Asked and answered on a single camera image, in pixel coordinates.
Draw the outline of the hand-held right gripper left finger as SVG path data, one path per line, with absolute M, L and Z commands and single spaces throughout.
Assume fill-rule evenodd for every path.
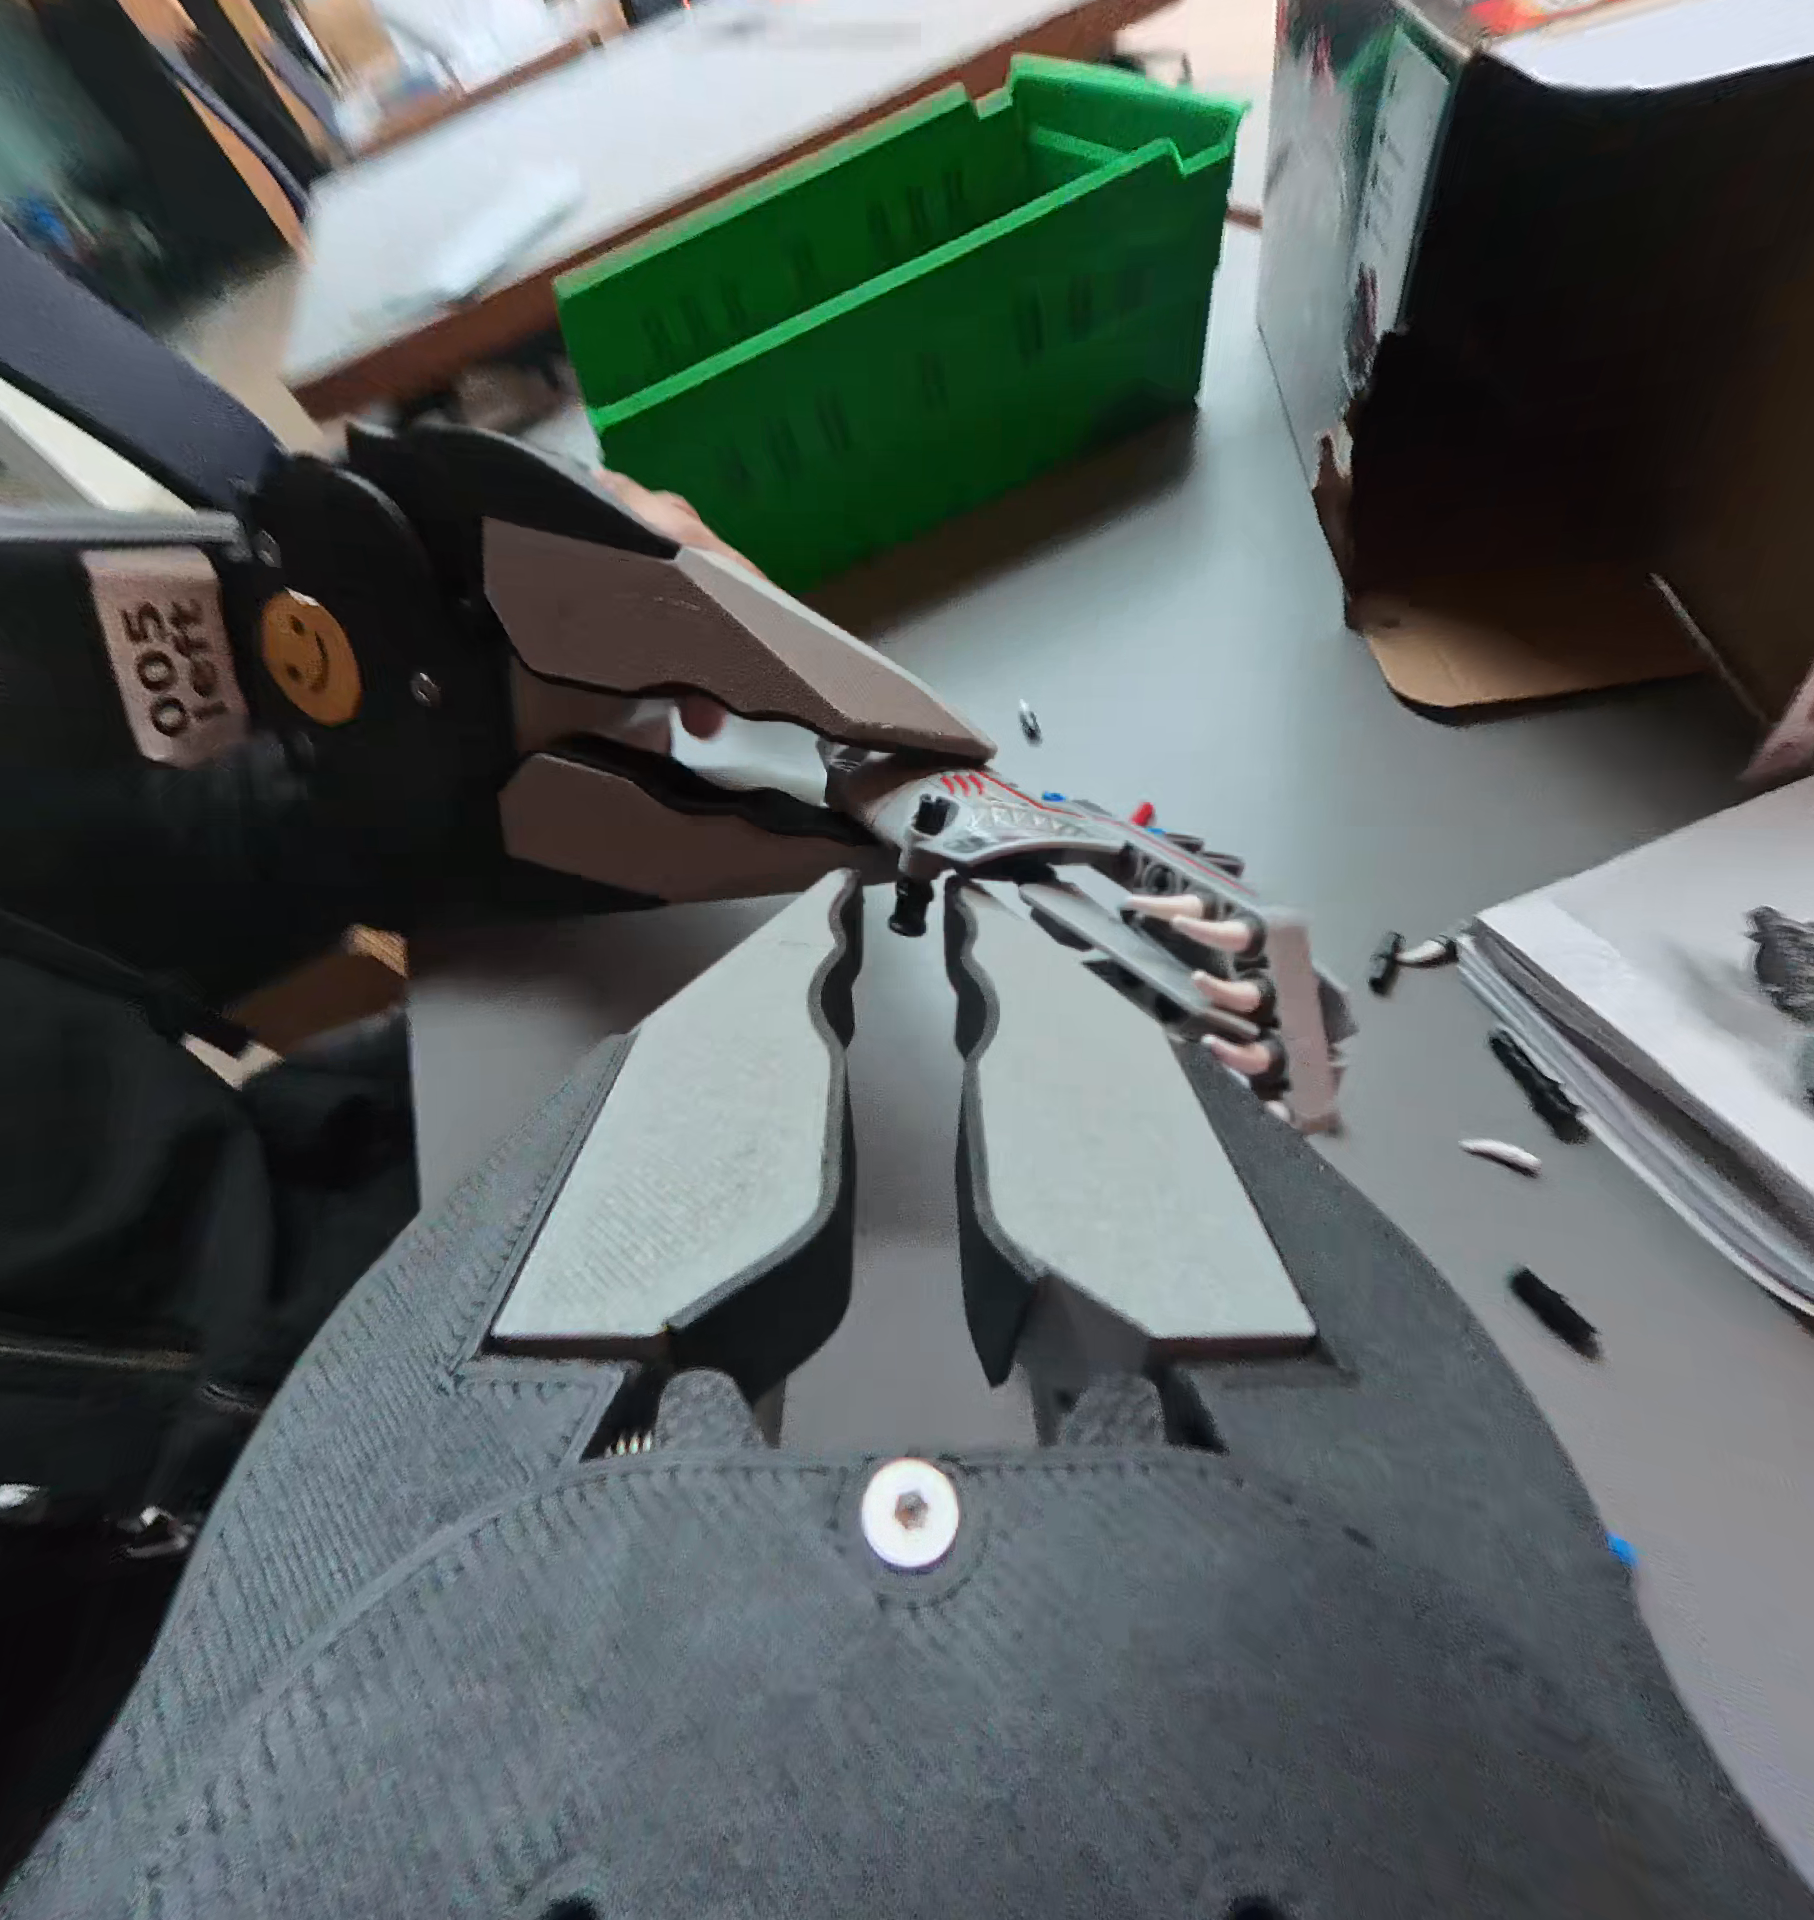
M 507 1358 L 724 1373 L 769 1396 L 847 1315 L 862 883 L 834 874 L 617 1051 L 509 1265 Z

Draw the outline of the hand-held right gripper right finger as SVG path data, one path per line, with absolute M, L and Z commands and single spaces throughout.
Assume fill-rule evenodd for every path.
M 1304 1358 L 1314 1318 L 1176 1046 L 1036 925 L 953 883 L 958 1225 L 983 1378 Z

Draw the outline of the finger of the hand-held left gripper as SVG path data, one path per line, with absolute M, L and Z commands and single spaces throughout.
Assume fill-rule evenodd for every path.
M 524 758 L 500 794 L 509 858 L 662 905 L 783 898 L 898 853 L 824 804 L 731 787 L 628 746 Z
M 518 668 L 542 687 L 698 695 L 748 724 L 882 754 L 995 754 L 917 676 L 708 548 L 654 558 L 488 517 L 484 589 Z

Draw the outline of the grey lego claw assembly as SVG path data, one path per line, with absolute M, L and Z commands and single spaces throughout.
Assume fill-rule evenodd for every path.
M 898 856 L 895 932 L 918 935 L 938 881 L 1005 883 L 1026 920 L 1182 1044 L 1260 1049 L 1248 1083 L 1304 1135 L 1341 1129 L 1345 988 L 1297 912 L 1243 862 L 1093 804 L 1034 795 L 994 768 L 824 746 L 829 806 Z

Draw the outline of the person's left forearm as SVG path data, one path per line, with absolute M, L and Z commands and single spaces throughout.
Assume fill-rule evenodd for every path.
M 509 860 L 486 775 L 443 744 L 303 731 L 197 768 L 0 763 L 0 910 L 215 1010 L 353 928 L 415 943 L 659 905 Z

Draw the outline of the printed cardboard lego box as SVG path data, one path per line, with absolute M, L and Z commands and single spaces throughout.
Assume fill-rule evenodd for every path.
M 1259 327 L 1347 628 L 1470 718 L 1712 673 L 1814 768 L 1814 5 L 1275 9 Z

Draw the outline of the person's left hand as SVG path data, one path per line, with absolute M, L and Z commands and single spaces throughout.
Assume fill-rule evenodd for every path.
M 744 579 L 766 585 L 769 579 L 727 540 L 724 540 L 695 507 L 662 489 L 645 489 L 624 475 L 610 470 L 595 470 L 590 475 L 590 489 L 605 506 L 610 506 L 624 526 L 642 531 L 654 543 L 664 543 L 668 552 L 682 548 L 720 561 Z

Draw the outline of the paper sheets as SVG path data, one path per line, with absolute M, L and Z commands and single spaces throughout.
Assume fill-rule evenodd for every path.
M 341 248 L 340 310 L 353 329 L 398 327 L 469 304 L 524 265 L 583 202 L 583 176 L 524 163 L 380 206 Z

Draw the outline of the green plastic bin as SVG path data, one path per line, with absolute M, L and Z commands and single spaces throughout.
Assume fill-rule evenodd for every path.
M 558 277 L 603 462 L 803 594 L 1188 410 L 1246 113 L 1016 57 Z

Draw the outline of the grey background table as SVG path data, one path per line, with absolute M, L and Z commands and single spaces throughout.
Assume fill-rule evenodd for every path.
M 318 422 L 421 398 L 554 326 L 554 279 L 752 180 L 959 86 L 1000 86 L 1016 54 L 1095 59 L 1157 3 L 695 5 L 335 172 L 280 382 Z M 469 304 L 353 329 L 341 248 L 380 206 L 457 194 L 524 163 L 583 176 L 583 202 L 528 262 Z

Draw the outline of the white instruction booklet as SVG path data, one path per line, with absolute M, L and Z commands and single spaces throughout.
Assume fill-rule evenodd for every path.
M 1456 966 L 1592 1135 L 1814 1323 L 1814 775 L 1489 907 Z

